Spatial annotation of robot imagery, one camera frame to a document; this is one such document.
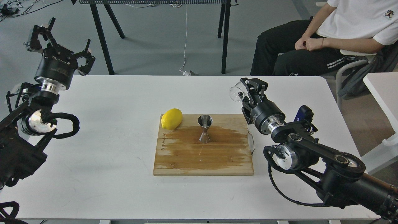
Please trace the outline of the person right hand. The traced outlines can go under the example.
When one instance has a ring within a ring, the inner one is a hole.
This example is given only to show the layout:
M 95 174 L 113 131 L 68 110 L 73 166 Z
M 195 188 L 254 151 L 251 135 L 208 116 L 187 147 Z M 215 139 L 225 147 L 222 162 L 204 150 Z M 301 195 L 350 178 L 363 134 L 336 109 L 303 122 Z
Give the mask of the person right hand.
M 310 39 L 310 37 L 302 36 L 297 42 L 295 43 L 294 47 L 296 50 L 300 49 L 307 49 L 306 42 Z

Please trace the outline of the person left hand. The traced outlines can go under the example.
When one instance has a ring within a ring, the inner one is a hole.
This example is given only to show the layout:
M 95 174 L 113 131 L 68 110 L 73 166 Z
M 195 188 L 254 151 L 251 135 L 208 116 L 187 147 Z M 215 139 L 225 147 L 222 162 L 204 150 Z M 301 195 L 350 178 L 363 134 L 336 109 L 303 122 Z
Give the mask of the person left hand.
M 320 50 L 323 48 L 324 38 L 309 38 L 304 42 L 308 51 Z

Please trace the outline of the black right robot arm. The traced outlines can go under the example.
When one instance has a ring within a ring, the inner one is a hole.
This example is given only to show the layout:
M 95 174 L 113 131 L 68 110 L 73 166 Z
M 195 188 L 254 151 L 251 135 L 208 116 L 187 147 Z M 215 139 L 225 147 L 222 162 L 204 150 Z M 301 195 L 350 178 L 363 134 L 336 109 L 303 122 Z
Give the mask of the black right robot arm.
M 284 113 L 267 99 L 268 84 L 258 78 L 241 78 L 238 101 L 248 124 L 271 135 L 274 146 L 265 146 L 270 181 L 287 200 L 308 207 L 362 205 L 391 224 L 397 223 L 397 188 L 365 173 L 365 164 L 347 152 L 322 145 L 312 134 L 313 112 L 303 105 L 295 120 L 287 123 Z M 322 203 L 303 203 L 283 194 L 272 177 L 272 169 L 295 175 L 317 193 Z

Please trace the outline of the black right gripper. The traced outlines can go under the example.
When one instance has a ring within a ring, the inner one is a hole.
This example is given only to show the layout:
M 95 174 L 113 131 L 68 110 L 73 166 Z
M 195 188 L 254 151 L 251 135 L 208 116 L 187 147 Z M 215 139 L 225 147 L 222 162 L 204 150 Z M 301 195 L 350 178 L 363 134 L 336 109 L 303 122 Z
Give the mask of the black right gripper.
M 273 129 L 283 126 L 285 115 L 268 100 L 265 91 L 268 83 L 258 78 L 241 78 L 242 87 L 242 111 L 246 122 L 253 124 L 262 134 L 271 134 Z

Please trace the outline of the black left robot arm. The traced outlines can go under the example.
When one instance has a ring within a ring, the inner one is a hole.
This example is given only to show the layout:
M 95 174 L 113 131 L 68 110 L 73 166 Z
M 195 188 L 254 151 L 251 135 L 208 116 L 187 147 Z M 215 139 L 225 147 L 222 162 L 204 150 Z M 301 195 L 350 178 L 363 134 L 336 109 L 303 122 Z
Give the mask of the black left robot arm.
M 58 44 L 51 34 L 55 18 L 48 25 L 35 25 L 25 46 L 38 52 L 36 84 L 22 83 L 16 92 L 7 92 L 9 114 L 0 123 L 1 188 L 13 187 L 36 172 L 47 159 L 44 149 L 52 139 L 74 136 L 79 119 L 68 113 L 52 112 L 59 92 L 70 88 L 75 71 L 87 75 L 95 61 L 89 50 L 90 40 L 78 53 Z

